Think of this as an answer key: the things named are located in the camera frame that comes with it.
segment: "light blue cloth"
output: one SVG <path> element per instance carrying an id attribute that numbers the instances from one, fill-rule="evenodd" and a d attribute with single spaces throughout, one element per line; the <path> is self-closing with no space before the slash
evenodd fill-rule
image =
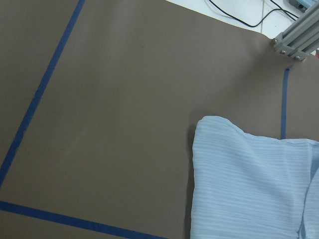
<path id="1" fill-rule="evenodd" d="M 319 239 L 319 143 L 204 117 L 193 144 L 191 239 Z"/>

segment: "towel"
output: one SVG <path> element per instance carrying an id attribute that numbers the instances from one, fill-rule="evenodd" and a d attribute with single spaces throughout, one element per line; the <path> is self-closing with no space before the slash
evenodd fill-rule
<path id="1" fill-rule="evenodd" d="M 191 239 L 319 239 L 319 142 L 204 117 L 193 143 Z"/>

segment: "white surface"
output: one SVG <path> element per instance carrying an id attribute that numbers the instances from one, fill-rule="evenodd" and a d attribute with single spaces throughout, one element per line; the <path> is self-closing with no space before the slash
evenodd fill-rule
<path id="1" fill-rule="evenodd" d="M 260 32 L 269 38 L 276 37 L 280 32 L 284 31 L 290 26 L 293 21 L 281 11 L 271 13 L 262 24 L 258 27 L 250 28 L 244 24 L 224 15 L 208 0 L 167 0 L 178 4 L 180 6 L 197 11 L 204 15 L 213 17 L 220 21 L 229 23 L 234 26 Z M 283 9 L 286 9 L 297 16 L 301 16 L 302 12 L 289 4 L 289 0 L 276 0 Z M 221 9 L 225 12 L 247 22 L 250 25 L 257 24 L 263 16 L 265 16 L 272 9 L 277 8 L 269 0 L 214 0 Z"/>

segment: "striped fabric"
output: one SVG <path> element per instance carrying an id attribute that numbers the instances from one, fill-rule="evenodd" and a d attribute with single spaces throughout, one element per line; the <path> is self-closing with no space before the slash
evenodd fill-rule
<path id="1" fill-rule="evenodd" d="M 319 239 L 319 143 L 204 117 L 193 144 L 191 239 Z"/>

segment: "tape line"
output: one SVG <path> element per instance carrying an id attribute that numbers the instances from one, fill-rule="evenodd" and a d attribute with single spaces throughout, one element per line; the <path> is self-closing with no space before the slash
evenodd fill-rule
<path id="1" fill-rule="evenodd" d="M 281 139 L 286 138 L 288 78 L 289 78 L 289 72 L 292 69 L 292 67 L 293 66 L 288 67 L 284 73 L 282 106 L 281 106 Z"/>
<path id="2" fill-rule="evenodd" d="M 73 218 L 69 216 L 64 216 L 61 214 L 51 213 L 42 211 L 39 209 L 29 208 L 25 206 L 20 206 L 17 204 L 7 203 L 0 201 L 0 210 L 20 214 L 32 218 L 42 219 L 54 223 L 60 223 L 64 225 L 69 225 L 72 227 L 87 229 L 90 231 L 95 231 L 99 233 L 105 233 L 109 235 L 114 235 L 129 239 L 165 239 L 157 236 L 152 236 L 145 233 L 139 233 L 136 231 L 131 231 L 123 228 L 117 228 L 101 223 L 91 222 L 79 218 Z"/>
<path id="3" fill-rule="evenodd" d="M 79 0 L 75 9 L 74 9 L 74 12 L 70 18 L 70 21 L 68 23 L 68 25 L 66 26 L 65 30 L 64 30 L 64 33 L 60 39 L 60 42 L 59 44 L 57 45 L 56 49 L 55 49 L 55 52 L 50 60 L 50 63 L 48 65 L 48 67 L 46 68 L 46 71 L 42 77 L 42 80 L 33 96 L 33 99 L 23 117 L 23 120 L 19 126 L 19 129 L 17 130 L 16 132 L 16 135 L 11 143 L 11 146 L 4 158 L 4 161 L 1 165 L 1 168 L 0 168 L 0 188 L 4 182 L 4 179 L 12 165 L 12 162 L 13 162 L 13 159 L 16 155 L 16 152 L 23 140 L 23 136 L 24 136 L 24 133 L 26 132 L 33 116 L 34 116 L 34 113 L 36 111 L 36 108 L 38 107 L 39 105 L 39 102 L 41 100 L 41 97 L 45 91 L 45 88 L 46 86 L 48 85 L 49 81 L 50 81 L 50 78 L 52 76 L 52 73 L 56 67 L 56 64 L 58 63 L 59 61 L 59 58 L 62 54 L 62 51 L 64 49 L 64 46 L 72 32 L 72 29 L 75 25 L 75 22 L 81 12 L 81 9 L 82 9 L 82 6 L 84 5 L 84 2 L 85 0 Z"/>

